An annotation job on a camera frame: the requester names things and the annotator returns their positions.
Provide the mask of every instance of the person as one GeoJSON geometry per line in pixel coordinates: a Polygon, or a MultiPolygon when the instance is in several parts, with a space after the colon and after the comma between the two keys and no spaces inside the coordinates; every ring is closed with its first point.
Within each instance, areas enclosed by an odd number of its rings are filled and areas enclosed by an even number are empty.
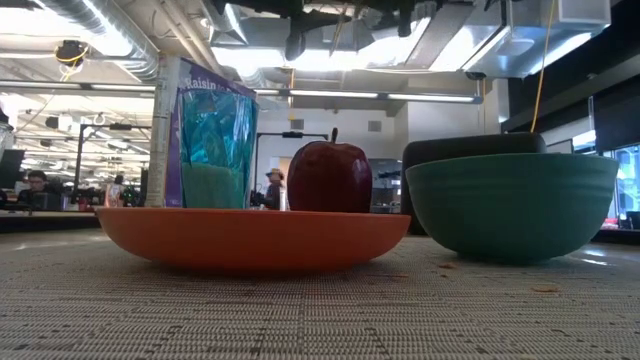
{"type": "Polygon", "coordinates": [[[107,186],[107,192],[104,197],[105,207],[124,207],[124,177],[116,176],[113,184],[107,186]]]}
{"type": "Polygon", "coordinates": [[[29,179],[29,189],[20,191],[18,203],[33,205],[33,197],[36,193],[53,192],[47,188],[47,175],[44,171],[34,170],[27,176],[29,179]]]}
{"type": "Polygon", "coordinates": [[[280,210],[280,189],[282,188],[284,174],[280,169],[274,168],[267,173],[267,177],[270,185],[263,203],[269,210],[280,210]]]}

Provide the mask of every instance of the dark bowl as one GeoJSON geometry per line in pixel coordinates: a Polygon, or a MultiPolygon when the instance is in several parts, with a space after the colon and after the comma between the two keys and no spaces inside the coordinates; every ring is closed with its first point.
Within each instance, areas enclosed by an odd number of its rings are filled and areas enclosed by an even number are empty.
{"type": "Polygon", "coordinates": [[[440,245],[503,262],[536,262],[587,244],[607,216],[615,160],[504,154],[407,169],[416,215],[440,245]]]}

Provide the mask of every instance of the red apple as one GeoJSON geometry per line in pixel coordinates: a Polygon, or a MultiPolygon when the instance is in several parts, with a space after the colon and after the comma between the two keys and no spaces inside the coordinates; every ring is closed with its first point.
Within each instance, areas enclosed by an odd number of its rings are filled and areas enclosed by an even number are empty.
{"type": "Polygon", "coordinates": [[[289,206],[296,211],[368,213],[373,176],[364,151],[351,144],[314,141],[291,160],[287,179],[289,206]]]}

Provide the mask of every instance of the hat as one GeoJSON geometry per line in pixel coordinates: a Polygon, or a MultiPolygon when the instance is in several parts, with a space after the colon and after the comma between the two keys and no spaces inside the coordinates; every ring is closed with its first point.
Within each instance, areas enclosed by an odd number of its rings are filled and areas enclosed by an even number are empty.
{"type": "Polygon", "coordinates": [[[267,173],[267,176],[268,176],[268,177],[271,177],[271,175],[273,175],[273,174],[278,174],[278,175],[280,175],[280,180],[284,180],[284,174],[282,173],[282,171],[280,171],[280,169],[278,169],[278,168],[273,168],[273,169],[271,169],[271,171],[269,171],[269,172],[267,173]]]}

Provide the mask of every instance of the table surface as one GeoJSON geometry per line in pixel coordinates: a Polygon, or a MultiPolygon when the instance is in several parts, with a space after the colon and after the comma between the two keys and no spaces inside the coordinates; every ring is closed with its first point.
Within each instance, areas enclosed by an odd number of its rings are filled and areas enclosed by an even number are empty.
{"type": "Polygon", "coordinates": [[[349,271],[228,278],[100,231],[3,235],[0,359],[638,360],[639,265],[637,247],[508,267],[406,238],[349,271]]]}

